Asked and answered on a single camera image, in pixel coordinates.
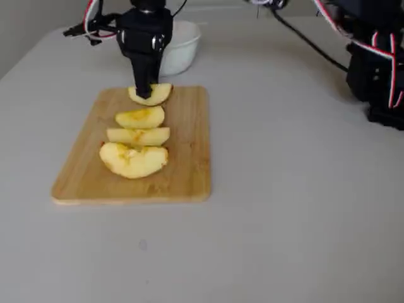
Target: bowl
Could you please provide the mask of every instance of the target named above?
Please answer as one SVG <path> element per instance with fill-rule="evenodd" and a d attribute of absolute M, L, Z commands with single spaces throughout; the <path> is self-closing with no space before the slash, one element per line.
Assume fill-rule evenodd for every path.
<path fill-rule="evenodd" d="M 197 24 L 175 21 L 172 40 L 164 50 L 160 75 L 172 76 L 190 67 L 195 58 L 200 38 L 201 31 Z"/>

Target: wooden cutting board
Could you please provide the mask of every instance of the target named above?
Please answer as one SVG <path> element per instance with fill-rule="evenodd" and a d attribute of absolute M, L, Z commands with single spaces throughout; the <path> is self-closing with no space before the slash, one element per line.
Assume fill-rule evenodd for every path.
<path fill-rule="evenodd" d="M 53 188 L 62 205 L 129 203 L 192 203 L 210 195 L 208 97 L 203 87 L 175 87 L 163 104 L 164 126 L 171 128 L 165 144 L 169 163 L 148 177 L 128 180 L 111 173 L 98 151 L 107 141 L 105 130 L 119 127 L 118 112 L 142 108 L 128 97 L 127 88 L 100 93 Z"/>

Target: white table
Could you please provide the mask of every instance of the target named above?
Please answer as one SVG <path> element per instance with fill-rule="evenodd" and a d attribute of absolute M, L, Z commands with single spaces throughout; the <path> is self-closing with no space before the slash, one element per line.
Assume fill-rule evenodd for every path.
<path fill-rule="evenodd" d="M 292 22 L 347 64 L 320 18 Z M 49 190 L 97 93 L 132 83 L 114 42 L 48 34 L 0 81 L 0 301 L 404 300 L 404 133 L 275 21 L 202 27 L 213 193 L 200 205 L 60 207 Z"/>

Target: black robotic arm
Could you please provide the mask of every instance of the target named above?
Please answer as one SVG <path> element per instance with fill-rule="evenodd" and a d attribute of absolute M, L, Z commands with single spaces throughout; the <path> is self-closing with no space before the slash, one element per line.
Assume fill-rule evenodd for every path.
<path fill-rule="evenodd" d="M 369 103 L 370 121 L 404 130 L 402 0 L 330 0 L 326 5 L 321 0 L 313 0 L 332 29 L 350 39 L 347 50 L 352 58 L 348 68 L 330 58 L 278 14 L 288 0 L 245 1 L 270 9 L 278 21 L 346 71 L 353 94 Z M 122 54 L 131 60 L 137 94 L 148 98 L 150 85 L 158 82 L 163 52 L 172 38 L 173 15 L 165 7 L 165 0 L 131 0 L 133 8 L 129 11 L 108 15 L 102 14 L 103 3 L 104 0 L 90 0 L 83 23 L 64 34 L 85 35 L 92 45 L 116 39 Z M 96 5 L 98 11 L 90 19 Z"/>

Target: sliced apple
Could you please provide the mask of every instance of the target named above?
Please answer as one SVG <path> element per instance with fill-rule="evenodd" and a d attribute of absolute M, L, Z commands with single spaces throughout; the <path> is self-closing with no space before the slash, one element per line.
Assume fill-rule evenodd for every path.
<path fill-rule="evenodd" d="M 164 147 L 143 147 L 139 151 L 120 143 L 108 142 L 101 147 L 100 158 L 114 174 L 137 179 L 154 174 L 166 166 L 169 153 Z"/>
<path fill-rule="evenodd" d="M 147 109 L 120 112 L 115 116 L 115 121 L 123 128 L 149 129 L 157 128 L 164 122 L 164 110 L 161 106 Z"/>
<path fill-rule="evenodd" d="M 169 98 L 172 91 L 172 84 L 170 83 L 152 84 L 151 96 L 147 99 L 139 97 L 136 94 L 136 88 L 134 86 L 129 87 L 128 91 L 129 91 L 129 97 L 136 103 L 147 106 L 156 106 L 158 104 L 163 103 Z"/>
<path fill-rule="evenodd" d="M 170 138 L 170 128 L 107 129 L 108 140 L 134 146 L 160 146 Z"/>

